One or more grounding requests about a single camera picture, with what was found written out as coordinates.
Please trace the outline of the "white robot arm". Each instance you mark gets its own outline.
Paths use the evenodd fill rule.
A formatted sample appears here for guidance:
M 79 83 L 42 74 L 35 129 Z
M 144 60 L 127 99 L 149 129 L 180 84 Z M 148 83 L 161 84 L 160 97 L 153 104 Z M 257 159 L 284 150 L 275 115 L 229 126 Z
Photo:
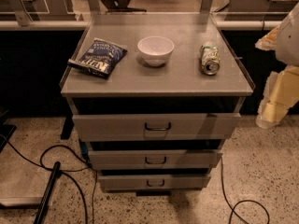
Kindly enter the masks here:
M 273 50 L 276 59 L 286 64 L 283 71 L 270 73 L 258 108 L 256 125 L 269 129 L 278 125 L 299 102 L 299 4 L 255 47 Z

